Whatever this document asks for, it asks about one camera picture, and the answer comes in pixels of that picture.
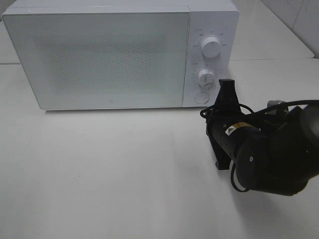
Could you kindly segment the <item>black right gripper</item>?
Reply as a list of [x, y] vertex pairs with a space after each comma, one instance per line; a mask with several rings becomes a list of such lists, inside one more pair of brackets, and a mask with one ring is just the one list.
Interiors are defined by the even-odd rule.
[[206, 134], [216, 157], [217, 169], [228, 170], [234, 156], [235, 143], [226, 130], [235, 123], [235, 117], [242, 112], [235, 91], [235, 81], [224, 79], [220, 80], [219, 84], [220, 90], [215, 104], [207, 111]]

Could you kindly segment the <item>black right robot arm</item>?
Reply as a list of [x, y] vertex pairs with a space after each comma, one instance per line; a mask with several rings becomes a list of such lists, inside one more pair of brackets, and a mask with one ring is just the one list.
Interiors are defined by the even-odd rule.
[[218, 170], [231, 171], [238, 192], [292, 196], [319, 174], [319, 102], [269, 101], [244, 110], [235, 82], [220, 80], [215, 103], [200, 112]]

